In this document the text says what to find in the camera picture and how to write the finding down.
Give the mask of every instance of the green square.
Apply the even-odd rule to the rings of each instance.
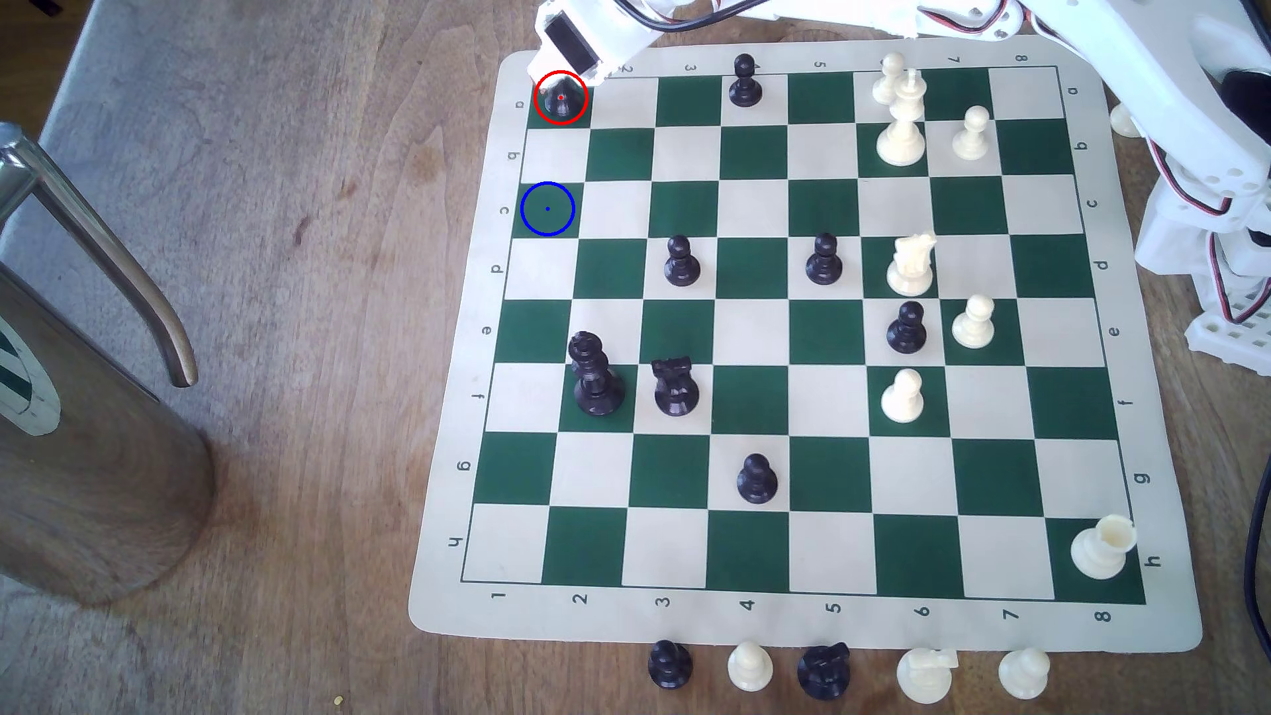
[[[559,363],[568,340],[568,300],[505,300],[494,362]]]
[[[568,193],[561,190],[562,185]],[[578,237],[578,216],[582,215],[581,183],[559,185],[522,183],[516,192],[516,204],[520,213],[512,220],[512,237],[534,237],[544,232],[555,234],[552,237]]]
[[[791,512],[869,513],[869,439],[791,438]]]
[[[649,193],[648,235],[714,235],[719,216],[719,182],[655,180]]]
[[[1004,174],[1070,174],[1073,146],[1064,119],[999,119],[998,154]]]
[[[582,411],[573,400],[573,386],[578,377],[573,375],[569,366],[564,367],[564,390],[561,395],[561,432],[563,433],[629,433],[636,424],[636,366],[610,366],[610,371],[618,373],[627,386],[627,398],[623,404],[604,418],[592,418]]]
[[[878,155],[878,135],[887,124],[857,124],[857,171],[860,178],[877,177],[925,177],[927,152],[907,166],[896,166]],[[927,136],[927,127],[918,122],[918,132]]]
[[[858,235],[857,179],[789,182],[789,235]]]
[[[665,76],[657,80],[657,126],[703,127],[719,123],[718,76]]]
[[[957,517],[874,514],[878,596],[962,598]]]
[[[709,366],[714,345],[714,300],[646,300],[641,317],[639,362],[688,354]]]
[[[1041,517],[1037,451],[1031,439],[955,439],[957,513]]]
[[[644,295],[644,239],[581,239],[573,273],[573,296],[641,297]]]
[[[716,366],[710,432],[713,434],[787,434],[787,368]]]
[[[1117,439],[1104,368],[1028,368],[1037,439]]]
[[[896,239],[892,236],[864,236],[860,239],[860,287],[866,297],[907,297],[887,284],[887,265],[896,254]],[[939,292],[941,273],[935,265],[935,251],[932,250],[932,287],[915,297],[935,297]]]
[[[625,509],[553,507],[548,512],[543,583],[620,587],[625,545]]]
[[[721,237],[717,245],[717,297],[785,297],[784,237]]]
[[[719,130],[719,178],[785,178],[785,124]]]
[[[932,177],[930,182],[937,235],[1007,232],[1002,177]]]
[[[1085,235],[1012,235],[1019,297],[1094,297]]]
[[[636,436],[628,504],[705,509],[709,461],[708,436]]]
[[[791,300],[792,366],[864,366],[859,300]]]
[[[799,72],[785,81],[789,123],[845,124],[855,121],[852,72]]]
[[[553,433],[486,433],[477,460],[475,504],[543,504],[552,497]]]
[[[944,67],[923,70],[927,94],[923,113],[928,122],[962,121],[966,110],[979,104],[993,116],[993,90],[988,67]]]
[[[953,339],[953,319],[966,310],[966,300],[941,300],[946,366],[1023,366],[1019,304],[1013,297],[993,298],[993,339],[984,347],[962,347]]]
[[[882,414],[882,394],[902,368],[866,368],[869,387],[869,434],[873,437],[949,437],[948,391],[944,368],[914,368],[923,378],[923,414],[913,423],[894,423]]]
[[[653,178],[652,128],[594,128],[587,147],[587,180]]]
[[[1098,519],[1046,519],[1046,541],[1050,544],[1050,574],[1055,601],[1070,603],[1132,603],[1144,605],[1143,569],[1139,549],[1125,555],[1125,569],[1107,580],[1087,577],[1073,564],[1071,549],[1077,535],[1093,527]]]
[[[785,512],[710,512],[707,589],[789,592],[789,541]]]

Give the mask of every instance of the red circle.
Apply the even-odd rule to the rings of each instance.
[[[577,117],[567,122],[558,122],[555,119],[549,119],[548,116],[543,113],[543,107],[539,107],[539,88],[543,86],[543,83],[547,81],[547,79],[552,75],[569,75],[573,79],[578,80],[578,84],[582,85],[582,109],[578,112]],[[530,95],[530,102],[534,103],[534,110],[536,110],[539,116],[543,117],[544,122],[553,124],[572,124],[573,122],[581,119],[582,116],[587,113],[587,102],[591,102],[591,93],[587,91],[587,83],[582,81],[581,76],[571,72],[569,70],[553,70],[543,75],[543,79],[540,79],[539,83],[534,85],[534,94]]]

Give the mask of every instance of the vinyl chess mat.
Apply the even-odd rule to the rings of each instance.
[[[928,84],[927,154],[897,168],[871,98],[892,50]],[[754,55],[763,99],[727,99]],[[647,50],[567,126],[530,53],[494,91],[411,617],[483,638],[1173,652],[1200,641],[1182,505],[1098,75],[1037,37]],[[986,156],[951,142],[989,108]],[[932,231],[927,344],[891,349],[896,236]],[[843,277],[805,276],[812,236]],[[666,237],[702,263],[662,274]],[[951,337],[994,298],[981,349]],[[591,418],[568,337],[627,385]],[[649,362],[688,354],[669,418]],[[910,424],[880,399],[923,378]],[[768,457],[775,499],[737,494]],[[1138,547],[1098,582],[1073,537]]]

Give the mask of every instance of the blue circle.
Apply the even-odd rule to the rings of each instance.
[[[554,187],[559,188],[561,190],[563,190],[564,194],[569,197],[569,220],[567,220],[564,222],[564,225],[561,226],[561,230],[554,230],[552,232],[540,231],[539,229],[531,226],[530,225],[530,220],[525,217],[525,199],[529,198],[530,193],[533,193],[534,189],[538,188],[538,187],[540,187],[540,185],[554,185]],[[539,234],[541,236],[550,237],[553,235],[561,235],[562,232],[564,232],[564,230],[567,227],[569,227],[571,224],[573,224],[573,217],[574,217],[574,215],[577,212],[578,212],[578,204],[573,202],[573,194],[569,193],[568,188],[561,185],[559,183],[557,183],[554,180],[540,180],[539,183],[536,183],[536,184],[531,185],[530,188],[525,189],[525,196],[521,196],[521,222],[525,224],[525,227],[530,229],[531,231],[534,231],[534,232],[536,232],[536,234]]]

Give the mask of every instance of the captured chess piece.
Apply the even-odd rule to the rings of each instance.
[[[702,392],[689,372],[693,361],[689,357],[675,357],[674,361],[653,361],[653,403],[663,415],[683,418],[698,406]]]
[[[817,700],[834,700],[848,690],[848,644],[813,645],[798,660],[798,685]]]
[[[839,258],[839,239],[827,232],[816,234],[812,254],[803,267],[807,277],[817,284],[830,284],[843,276],[843,258]]]
[[[569,338],[571,370],[578,378],[573,386],[573,401],[592,418],[604,418],[622,406],[627,386],[618,373],[609,370],[600,338],[582,330]]]
[[[660,640],[648,654],[648,677],[657,687],[675,690],[693,676],[693,657],[677,643]]]
[[[738,107],[754,107],[764,98],[764,88],[755,79],[755,58],[742,52],[732,61],[737,81],[728,88],[728,100]]]
[[[666,240],[666,251],[671,254],[662,265],[662,274],[671,284],[684,287],[693,284],[702,276],[702,263],[693,257],[688,236],[672,235]]]

